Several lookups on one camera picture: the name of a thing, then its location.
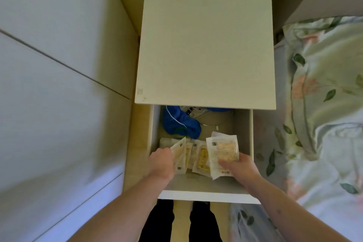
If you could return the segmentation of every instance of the leg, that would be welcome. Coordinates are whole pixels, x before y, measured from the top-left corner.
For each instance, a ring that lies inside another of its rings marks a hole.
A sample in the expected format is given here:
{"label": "leg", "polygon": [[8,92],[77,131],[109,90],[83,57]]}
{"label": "leg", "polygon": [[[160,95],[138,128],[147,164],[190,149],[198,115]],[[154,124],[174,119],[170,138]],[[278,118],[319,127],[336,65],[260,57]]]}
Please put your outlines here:
{"label": "leg", "polygon": [[142,229],[139,242],[170,242],[173,200],[158,199]]}
{"label": "leg", "polygon": [[190,213],[189,242],[222,242],[216,217],[209,202],[193,202]]}

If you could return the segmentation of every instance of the beige floor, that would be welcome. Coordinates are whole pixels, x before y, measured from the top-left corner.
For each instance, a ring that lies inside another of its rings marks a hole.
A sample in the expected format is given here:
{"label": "beige floor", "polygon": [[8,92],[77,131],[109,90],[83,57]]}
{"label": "beige floor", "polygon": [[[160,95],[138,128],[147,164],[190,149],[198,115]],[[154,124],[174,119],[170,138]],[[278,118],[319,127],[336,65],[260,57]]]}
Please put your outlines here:
{"label": "beige floor", "polygon": [[[149,105],[133,104],[124,190],[133,186],[145,174],[147,159],[145,150],[147,147],[149,115]],[[171,233],[171,242],[188,241],[190,206],[191,202],[189,201],[174,201],[175,220]],[[227,242],[229,204],[211,203],[211,210],[216,216],[221,238],[224,242]]]}

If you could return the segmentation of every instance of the person's right arm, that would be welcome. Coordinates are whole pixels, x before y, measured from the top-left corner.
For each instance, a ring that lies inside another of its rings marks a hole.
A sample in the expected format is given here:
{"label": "person's right arm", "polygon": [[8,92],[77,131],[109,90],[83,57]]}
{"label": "person's right arm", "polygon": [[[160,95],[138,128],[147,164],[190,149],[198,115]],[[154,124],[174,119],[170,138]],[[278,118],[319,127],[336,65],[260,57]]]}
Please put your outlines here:
{"label": "person's right arm", "polygon": [[265,180],[251,157],[240,153],[239,162],[219,161],[247,191],[259,199],[274,225],[287,242],[348,242],[340,233],[320,221]]}

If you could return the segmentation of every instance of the bedding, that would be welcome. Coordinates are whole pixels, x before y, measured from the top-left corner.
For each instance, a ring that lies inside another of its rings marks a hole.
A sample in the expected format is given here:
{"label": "bedding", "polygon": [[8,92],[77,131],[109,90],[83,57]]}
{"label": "bedding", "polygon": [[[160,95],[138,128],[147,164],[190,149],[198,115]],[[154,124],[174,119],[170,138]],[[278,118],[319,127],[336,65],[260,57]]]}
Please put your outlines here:
{"label": "bedding", "polygon": [[[275,46],[275,111],[254,111],[261,175],[351,241],[363,237],[363,18],[309,19]],[[231,204],[230,241],[284,241],[261,205]]]}

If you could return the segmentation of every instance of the blue fabric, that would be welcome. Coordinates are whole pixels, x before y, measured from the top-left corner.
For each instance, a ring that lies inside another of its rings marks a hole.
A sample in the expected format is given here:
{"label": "blue fabric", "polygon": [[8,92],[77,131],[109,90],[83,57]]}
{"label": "blue fabric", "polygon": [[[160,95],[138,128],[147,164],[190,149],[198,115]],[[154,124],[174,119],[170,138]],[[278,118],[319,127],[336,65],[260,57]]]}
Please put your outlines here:
{"label": "blue fabric", "polygon": [[[180,123],[175,121],[167,111],[167,108],[170,114]],[[168,105],[164,108],[163,111],[163,127],[168,134],[179,134],[182,136],[189,136],[192,139],[198,139],[200,133],[202,132],[202,128],[200,127],[200,123],[188,116],[184,111],[180,109],[179,106]]]}
{"label": "blue fabric", "polygon": [[206,108],[213,112],[225,112],[228,110],[232,110],[232,108],[216,108],[216,107],[206,107]]}

